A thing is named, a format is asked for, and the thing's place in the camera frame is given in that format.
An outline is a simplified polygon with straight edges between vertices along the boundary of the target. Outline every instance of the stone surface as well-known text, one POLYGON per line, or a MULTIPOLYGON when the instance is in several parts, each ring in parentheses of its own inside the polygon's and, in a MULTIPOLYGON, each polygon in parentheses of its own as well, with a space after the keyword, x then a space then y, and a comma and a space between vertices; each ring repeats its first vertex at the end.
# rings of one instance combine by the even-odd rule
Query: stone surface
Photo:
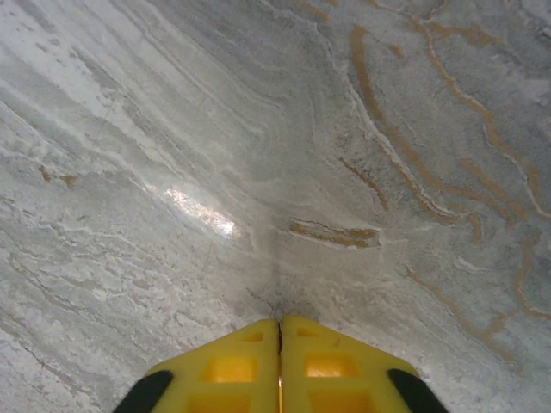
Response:
POLYGON ((0 404, 299 313, 551 405, 549 1, 0 1, 0 404))

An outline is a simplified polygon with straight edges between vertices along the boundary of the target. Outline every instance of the gray marble wall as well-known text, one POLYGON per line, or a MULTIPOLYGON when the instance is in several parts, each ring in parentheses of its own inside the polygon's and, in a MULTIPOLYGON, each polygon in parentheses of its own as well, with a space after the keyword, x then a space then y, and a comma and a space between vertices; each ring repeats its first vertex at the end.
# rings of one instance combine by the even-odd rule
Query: gray marble wall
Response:
POLYGON ((548 0, 0 1, 0 409, 299 313, 551 405, 548 0))

